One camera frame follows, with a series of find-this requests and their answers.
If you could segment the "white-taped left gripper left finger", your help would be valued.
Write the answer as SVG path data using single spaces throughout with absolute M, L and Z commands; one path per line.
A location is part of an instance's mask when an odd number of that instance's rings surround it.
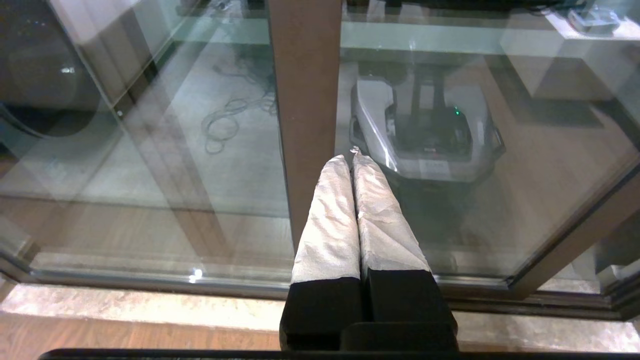
M 322 168 L 295 253 L 279 322 L 284 351 L 334 351 L 362 322 L 361 244 L 350 167 L 343 155 Z

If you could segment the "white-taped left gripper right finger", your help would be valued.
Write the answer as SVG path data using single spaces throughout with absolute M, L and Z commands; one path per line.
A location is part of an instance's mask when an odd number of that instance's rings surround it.
M 353 185 L 365 298 L 374 322 L 434 326 L 456 334 L 444 298 L 387 178 L 355 150 Z

